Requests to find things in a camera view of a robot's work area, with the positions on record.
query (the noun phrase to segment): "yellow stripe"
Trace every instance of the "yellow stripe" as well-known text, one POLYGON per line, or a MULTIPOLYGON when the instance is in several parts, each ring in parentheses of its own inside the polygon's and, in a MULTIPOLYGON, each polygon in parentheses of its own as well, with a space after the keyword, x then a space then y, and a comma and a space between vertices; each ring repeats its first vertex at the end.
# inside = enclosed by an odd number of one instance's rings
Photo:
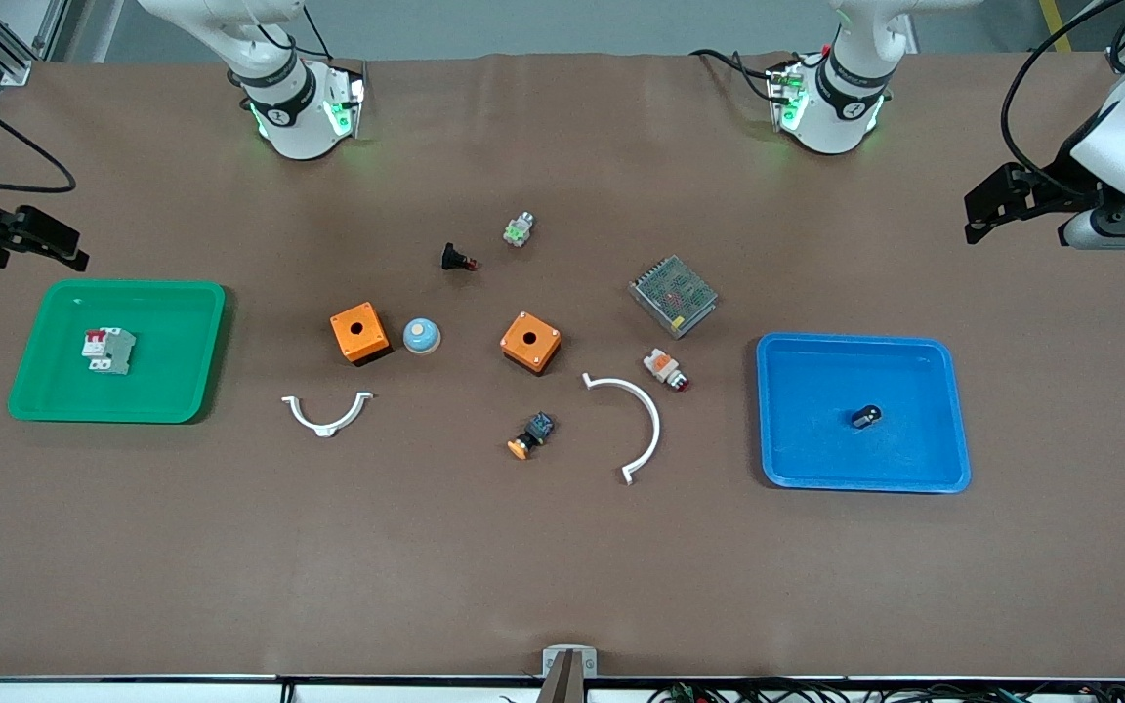
MULTIPOLYGON (((1058 10, 1058 2, 1055 0, 1040 0, 1040 11, 1044 12, 1044 24, 1048 26, 1048 34, 1058 31, 1062 28, 1062 12, 1058 10)), ((1061 39, 1054 40, 1054 48, 1058 52, 1070 52, 1070 39, 1065 35, 1061 39)))

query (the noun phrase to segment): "table surface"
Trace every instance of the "table surface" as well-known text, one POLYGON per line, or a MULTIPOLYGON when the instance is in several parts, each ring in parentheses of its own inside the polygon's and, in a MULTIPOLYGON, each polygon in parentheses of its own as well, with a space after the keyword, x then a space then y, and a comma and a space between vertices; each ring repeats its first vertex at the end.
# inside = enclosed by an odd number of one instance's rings
MULTIPOLYGON (((40 296, 0 271, 0 675, 508 673, 584 641, 613 675, 1125 676, 1125 253, 1059 218, 963 236, 1008 160, 1022 56, 912 56, 861 151, 808 154, 730 71, 691 57, 376 63, 360 143, 290 163, 223 67, 40 65, 0 115, 76 174, 43 206, 99 278, 209 279, 232 325, 210 414, 24 423, 6 397, 40 296), (501 241, 537 214, 523 250, 501 241), (453 241, 475 274, 441 271, 453 241), (628 281, 680 254, 720 304, 673 342, 628 281), (370 299, 440 351, 344 363, 327 317, 370 299), (520 310, 561 330, 544 378, 500 354, 520 310), (754 343, 773 330, 951 348, 973 483, 950 497, 762 477, 754 343), (683 361, 672 395, 644 372, 683 361), (645 411, 663 443, 619 467, 645 411), (299 396, 332 440, 290 417, 299 396), (551 443, 505 441, 536 411, 551 443)), ((1046 160, 1107 89, 1050 55, 1015 110, 1046 160)), ((0 180, 55 179, 0 132, 0 180)))

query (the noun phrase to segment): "green tray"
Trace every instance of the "green tray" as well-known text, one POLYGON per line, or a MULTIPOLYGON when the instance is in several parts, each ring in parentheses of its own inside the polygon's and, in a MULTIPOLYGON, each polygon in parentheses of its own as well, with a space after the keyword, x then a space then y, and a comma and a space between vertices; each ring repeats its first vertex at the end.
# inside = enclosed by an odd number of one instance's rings
POLYGON ((224 289, 206 281, 62 280, 40 299, 8 411, 18 420, 183 423, 202 408, 224 289), (126 375, 96 373, 86 330, 137 337, 126 375))

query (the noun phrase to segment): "blue tray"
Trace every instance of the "blue tray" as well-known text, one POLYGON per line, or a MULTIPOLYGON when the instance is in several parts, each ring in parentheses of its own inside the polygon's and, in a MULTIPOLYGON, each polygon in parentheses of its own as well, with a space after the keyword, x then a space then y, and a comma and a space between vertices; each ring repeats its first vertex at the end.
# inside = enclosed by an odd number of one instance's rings
POLYGON ((970 459, 950 349, 932 339, 767 334, 763 471, 784 488, 957 493, 970 459), (854 411, 883 417, 854 429, 854 411))

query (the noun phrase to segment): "orange button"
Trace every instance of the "orange button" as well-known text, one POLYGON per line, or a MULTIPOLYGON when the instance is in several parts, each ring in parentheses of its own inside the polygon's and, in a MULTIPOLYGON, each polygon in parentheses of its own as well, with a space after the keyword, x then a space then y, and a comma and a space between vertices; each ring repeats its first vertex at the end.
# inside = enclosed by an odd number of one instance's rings
POLYGON ((544 373, 554 352, 562 344, 558 330, 528 313, 520 313, 501 337, 501 351, 532 373, 544 373))
POLYGON ((349 310, 332 315, 332 334, 341 346, 341 355, 350 363, 361 367, 367 361, 379 359, 393 348, 388 346, 388 335, 380 326, 380 317, 376 316, 371 303, 350 307, 349 310))

